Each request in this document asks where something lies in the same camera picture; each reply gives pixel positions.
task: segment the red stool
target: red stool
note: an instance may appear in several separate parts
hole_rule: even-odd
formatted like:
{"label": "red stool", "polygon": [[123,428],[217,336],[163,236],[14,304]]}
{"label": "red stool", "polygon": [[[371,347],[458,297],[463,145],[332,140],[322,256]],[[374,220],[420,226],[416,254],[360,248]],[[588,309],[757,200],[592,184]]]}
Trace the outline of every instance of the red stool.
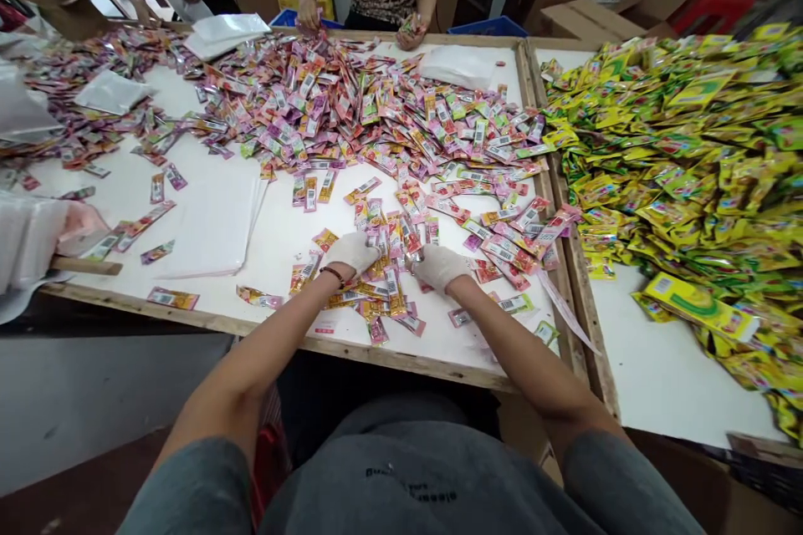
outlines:
{"label": "red stool", "polygon": [[669,18],[681,36],[729,33],[755,0],[687,0]]}

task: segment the wooden table edge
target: wooden table edge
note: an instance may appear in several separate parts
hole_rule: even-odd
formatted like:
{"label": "wooden table edge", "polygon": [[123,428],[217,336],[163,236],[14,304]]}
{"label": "wooden table edge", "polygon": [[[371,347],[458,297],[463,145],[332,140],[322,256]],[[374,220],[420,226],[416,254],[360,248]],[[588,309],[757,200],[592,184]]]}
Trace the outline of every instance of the wooden table edge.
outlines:
{"label": "wooden table edge", "polygon": [[[53,295],[54,297],[118,309],[128,313],[138,313],[149,318],[163,319],[236,336],[246,336],[259,326],[258,322],[229,318],[216,313],[169,308],[138,297],[122,293],[110,293],[79,284],[49,283],[44,284],[39,289],[39,292]],[[422,358],[382,347],[371,347],[369,345],[344,343],[342,341],[307,336],[301,344],[301,349],[353,359],[367,364],[385,366],[386,368],[405,370],[406,372],[432,376],[442,380],[451,380],[483,389],[504,393],[519,392],[508,377],[503,374],[495,374],[481,368],[451,364],[438,359]]]}

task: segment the red bracelet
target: red bracelet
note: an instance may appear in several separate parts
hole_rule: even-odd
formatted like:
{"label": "red bracelet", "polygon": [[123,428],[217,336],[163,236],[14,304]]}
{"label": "red bracelet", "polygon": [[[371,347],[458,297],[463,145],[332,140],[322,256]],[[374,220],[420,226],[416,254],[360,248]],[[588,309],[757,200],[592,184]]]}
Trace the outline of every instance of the red bracelet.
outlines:
{"label": "red bracelet", "polygon": [[343,277],[341,275],[339,275],[337,273],[337,270],[333,269],[332,267],[323,266],[319,271],[321,273],[323,273],[323,272],[333,273],[335,276],[337,276],[337,279],[340,280],[340,288],[343,288],[345,286],[345,280],[343,279]]}

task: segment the gloved hand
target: gloved hand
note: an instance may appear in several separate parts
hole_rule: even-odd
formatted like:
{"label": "gloved hand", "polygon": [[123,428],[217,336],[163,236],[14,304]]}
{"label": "gloved hand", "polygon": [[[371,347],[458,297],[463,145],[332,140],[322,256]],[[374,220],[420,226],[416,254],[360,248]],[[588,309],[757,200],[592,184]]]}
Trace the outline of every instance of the gloved hand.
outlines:
{"label": "gloved hand", "polygon": [[455,251],[438,245],[424,245],[424,260],[415,264],[414,275],[439,293],[444,293],[458,276],[471,277],[471,270]]}
{"label": "gloved hand", "polygon": [[326,253],[326,265],[334,269],[344,281],[359,276],[379,259],[380,251],[368,247],[368,236],[364,232],[346,234]]}

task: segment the cardboard box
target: cardboard box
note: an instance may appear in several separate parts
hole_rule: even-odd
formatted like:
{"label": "cardboard box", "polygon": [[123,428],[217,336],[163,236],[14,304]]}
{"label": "cardboard box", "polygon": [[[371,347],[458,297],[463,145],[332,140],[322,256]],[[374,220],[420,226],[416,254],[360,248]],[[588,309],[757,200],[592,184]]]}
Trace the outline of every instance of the cardboard box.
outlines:
{"label": "cardboard box", "polygon": [[669,22],[687,0],[621,0],[610,10],[593,0],[575,0],[544,8],[546,32],[587,42],[623,42],[641,38],[677,38]]}
{"label": "cardboard box", "polygon": [[45,21],[68,40],[78,42],[108,31],[109,19],[91,0],[23,0],[35,4]]}

